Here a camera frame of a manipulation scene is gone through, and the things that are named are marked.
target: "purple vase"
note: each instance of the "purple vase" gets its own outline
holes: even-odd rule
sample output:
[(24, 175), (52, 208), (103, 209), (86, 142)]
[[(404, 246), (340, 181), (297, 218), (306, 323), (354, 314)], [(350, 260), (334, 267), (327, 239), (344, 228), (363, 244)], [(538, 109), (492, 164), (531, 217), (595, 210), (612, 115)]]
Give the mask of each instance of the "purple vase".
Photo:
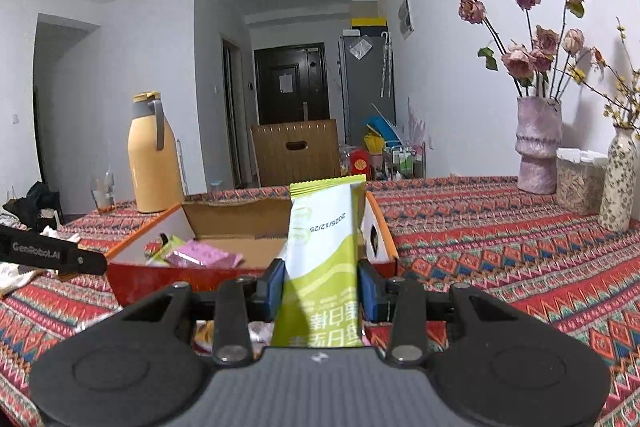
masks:
[(520, 190), (533, 194), (556, 191), (556, 150), (561, 141), (561, 103), (540, 96), (519, 98), (516, 151), (522, 156)]

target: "table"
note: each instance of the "table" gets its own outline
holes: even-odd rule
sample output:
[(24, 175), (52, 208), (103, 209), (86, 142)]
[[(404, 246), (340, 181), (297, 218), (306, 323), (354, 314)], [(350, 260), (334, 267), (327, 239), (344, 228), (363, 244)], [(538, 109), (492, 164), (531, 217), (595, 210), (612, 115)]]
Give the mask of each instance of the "table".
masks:
[[(401, 256), (404, 277), (428, 289), (470, 282), (589, 344), (613, 384), (598, 427), (640, 425), (640, 223), (610, 233), (595, 216), (574, 216), (554, 196), (520, 192), (515, 178), (435, 178), (369, 184)], [(233, 190), (196, 200), (286, 198), (287, 189)], [(90, 214), (63, 229), (105, 251), (146, 223), (130, 204)], [(39, 277), (0, 302), (0, 402), (17, 425), (40, 425), (28, 373), (44, 350), (78, 323), (116, 307), (103, 278), (61, 283)], [(446, 349), (444, 325), (428, 327)], [(385, 346), (388, 327), (370, 328)]]

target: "refrigerator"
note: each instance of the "refrigerator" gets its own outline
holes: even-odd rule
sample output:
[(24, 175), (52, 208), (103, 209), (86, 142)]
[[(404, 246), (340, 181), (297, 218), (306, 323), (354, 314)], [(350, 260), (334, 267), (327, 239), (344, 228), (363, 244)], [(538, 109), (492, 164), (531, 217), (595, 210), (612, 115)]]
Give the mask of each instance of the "refrigerator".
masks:
[[(392, 79), (387, 78), (385, 92), (382, 87), (383, 47), (382, 37), (366, 37), (372, 48), (358, 60), (351, 52), (364, 37), (340, 37), (340, 80), (342, 82), (342, 103), (344, 105), (344, 133), (347, 145), (364, 146), (367, 134), (366, 121), (378, 115), (373, 105), (392, 124), (396, 124), (396, 94)], [(391, 82), (391, 96), (388, 83)]]

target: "gray ribbed panel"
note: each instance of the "gray ribbed panel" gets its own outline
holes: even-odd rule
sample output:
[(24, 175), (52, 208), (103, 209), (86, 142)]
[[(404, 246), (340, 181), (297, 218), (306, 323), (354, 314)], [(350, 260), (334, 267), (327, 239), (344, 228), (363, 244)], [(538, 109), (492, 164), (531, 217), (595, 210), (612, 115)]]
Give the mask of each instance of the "gray ribbed panel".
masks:
[(423, 373), (389, 367), (369, 347), (268, 348), (251, 367), (217, 373), (198, 402), (167, 427), (396, 425), (473, 424), (446, 408)]

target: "thermos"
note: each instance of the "thermos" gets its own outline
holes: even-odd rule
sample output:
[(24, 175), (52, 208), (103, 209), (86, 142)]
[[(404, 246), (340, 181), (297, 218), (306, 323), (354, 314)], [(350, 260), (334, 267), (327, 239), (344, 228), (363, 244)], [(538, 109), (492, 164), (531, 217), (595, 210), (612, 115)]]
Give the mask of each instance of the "thermos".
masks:
[(161, 212), (184, 201), (174, 133), (164, 117), (159, 92), (133, 97), (127, 148), (139, 212)]

